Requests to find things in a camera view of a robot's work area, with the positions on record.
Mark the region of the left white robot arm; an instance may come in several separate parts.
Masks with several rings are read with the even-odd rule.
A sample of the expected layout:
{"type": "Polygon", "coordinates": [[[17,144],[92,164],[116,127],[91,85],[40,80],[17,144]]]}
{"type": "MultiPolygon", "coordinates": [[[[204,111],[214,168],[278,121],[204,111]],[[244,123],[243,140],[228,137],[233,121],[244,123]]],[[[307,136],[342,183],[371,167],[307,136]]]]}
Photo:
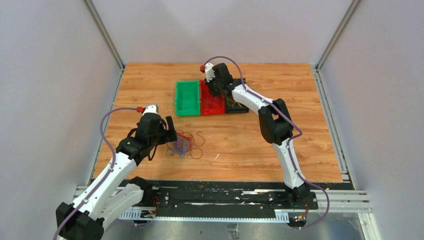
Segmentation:
{"type": "Polygon", "coordinates": [[[124,189],[114,192],[144,159],[153,159],[158,146],[176,140],[171,116],[143,113],[137,127],[112,149],[111,160],[91,185],[72,203],[62,202],[57,207],[53,239],[100,240],[109,225],[130,207],[153,203],[153,185],[142,177],[132,178],[124,189]]]}

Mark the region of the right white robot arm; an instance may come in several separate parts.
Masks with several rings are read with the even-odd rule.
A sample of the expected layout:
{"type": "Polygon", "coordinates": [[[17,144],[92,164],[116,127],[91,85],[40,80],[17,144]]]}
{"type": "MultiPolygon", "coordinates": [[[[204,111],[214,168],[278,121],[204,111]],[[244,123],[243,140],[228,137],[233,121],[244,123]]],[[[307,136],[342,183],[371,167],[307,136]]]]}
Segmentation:
{"type": "Polygon", "coordinates": [[[292,209],[301,207],[310,187],[305,183],[294,151],[294,126],[285,101],[265,97],[251,89],[244,79],[233,78],[225,63],[205,63],[200,71],[205,74],[204,84],[214,97],[232,99],[257,114],[260,133],[274,148],[283,171],[284,200],[292,209]]]}

